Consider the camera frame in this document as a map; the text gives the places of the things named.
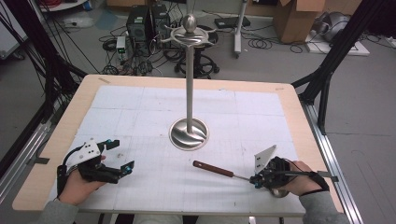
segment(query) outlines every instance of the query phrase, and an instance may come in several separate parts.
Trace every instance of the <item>wrist strap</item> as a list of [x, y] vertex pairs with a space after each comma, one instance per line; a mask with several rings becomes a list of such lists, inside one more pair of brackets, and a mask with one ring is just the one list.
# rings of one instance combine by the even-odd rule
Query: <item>wrist strap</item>
[[308, 192], [306, 192], [306, 193], [300, 195], [300, 197], [305, 196], [305, 195], [308, 195], [308, 194], [312, 194], [312, 193], [323, 192], [323, 191], [328, 191], [328, 190], [325, 190], [325, 189], [314, 189], [314, 190], [312, 190], [312, 191], [308, 191]]
[[321, 175], [319, 175], [318, 173], [313, 171], [310, 172], [309, 178], [315, 181], [315, 183], [317, 183], [322, 188], [322, 191], [329, 191], [330, 188], [326, 180], [324, 180], [324, 178], [321, 177]]

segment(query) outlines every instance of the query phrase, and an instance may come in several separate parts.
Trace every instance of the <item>hand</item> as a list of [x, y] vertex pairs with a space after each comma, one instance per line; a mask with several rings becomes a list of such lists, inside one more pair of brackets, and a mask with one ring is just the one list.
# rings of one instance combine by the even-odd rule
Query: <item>hand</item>
[[59, 195], [59, 201], [78, 205], [83, 203], [92, 192], [96, 191], [104, 184], [104, 182], [98, 181], [88, 182], [82, 178], [78, 170], [75, 170], [67, 178], [64, 191]]
[[[303, 161], [290, 162], [291, 171], [306, 171], [311, 172], [312, 169], [306, 165]], [[301, 196], [312, 190], [321, 189], [321, 186], [315, 181], [310, 179], [307, 175], [298, 175], [289, 184], [279, 188], [290, 191], [292, 194]]]

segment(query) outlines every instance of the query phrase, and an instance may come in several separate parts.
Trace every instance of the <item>round metal base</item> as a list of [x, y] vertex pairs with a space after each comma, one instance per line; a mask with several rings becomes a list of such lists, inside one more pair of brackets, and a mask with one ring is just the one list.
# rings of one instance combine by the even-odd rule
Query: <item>round metal base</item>
[[288, 196], [289, 191], [285, 189], [270, 189], [271, 194], [276, 198], [284, 198]]
[[187, 119], [177, 120], [169, 130], [169, 137], [173, 145], [187, 151], [203, 147], [209, 138], [209, 130], [206, 125], [198, 119], [192, 119], [191, 129], [192, 133], [188, 133]]

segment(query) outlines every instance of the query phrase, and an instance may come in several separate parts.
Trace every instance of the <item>gray floor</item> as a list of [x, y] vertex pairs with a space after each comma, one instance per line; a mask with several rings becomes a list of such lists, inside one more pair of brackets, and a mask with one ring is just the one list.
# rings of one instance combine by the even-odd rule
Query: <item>gray floor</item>
[[[66, 10], [63, 15], [76, 13]], [[111, 13], [103, 8], [91, 11], [95, 25], [70, 33], [74, 41], [99, 71], [106, 65], [106, 53], [100, 36], [125, 23], [124, 14]], [[215, 27], [216, 16], [198, 18], [200, 24]], [[270, 24], [267, 19], [250, 18], [250, 29]], [[257, 34], [274, 37], [272, 28]], [[64, 39], [72, 62], [79, 68], [96, 73], [84, 57]], [[326, 128], [332, 148], [341, 165], [346, 182], [361, 212], [364, 223], [396, 223], [396, 51], [373, 42], [362, 41], [370, 51], [369, 57], [347, 56], [336, 70], [330, 89]], [[291, 83], [315, 71], [325, 58], [323, 54], [293, 53], [289, 46], [273, 45], [270, 49], [253, 49], [243, 40], [242, 54], [235, 59], [233, 33], [219, 33], [219, 43], [205, 54], [220, 67], [214, 79]], [[174, 63], [159, 67], [164, 77], [182, 77], [174, 72]], [[41, 106], [43, 91], [29, 60], [7, 60], [0, 63], [0, 158], [12, 146], [27, 122]], [[148, 76], [160, 76], [154, 70]], [[28, 175], [30, 166], [0, 205], [3, 223], [26, 223], [37, 219], [38, 213], [17, 212], [12, 201]], [[96, 223], [97, 215], [80, 214], [78, 223]], [[286, 223], [301, 222], [286, 219]], [[260, 219], [258, 223], [276, 223], [275, 218]]]

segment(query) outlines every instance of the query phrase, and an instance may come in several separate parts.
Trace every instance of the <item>wooden handle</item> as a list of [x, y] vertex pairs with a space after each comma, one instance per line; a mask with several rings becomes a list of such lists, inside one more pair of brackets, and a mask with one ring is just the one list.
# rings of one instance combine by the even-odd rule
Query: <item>wooden handle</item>
[[233, 172], [228, 171], [228, 170], [223, 170], [223, 169], [221, 169], [219, 167], [212, 166], [212, 165], [203, 163], [201, 161], [194, 161], [192, 163], [192, 165], [195, 166], [195, 167], [198, 167], [198, 168], [201, 168], [201, 169], [204, 169], [204, 170], [219, 174], [219, 175], [226, 175], [228, 177], [233, 177]]

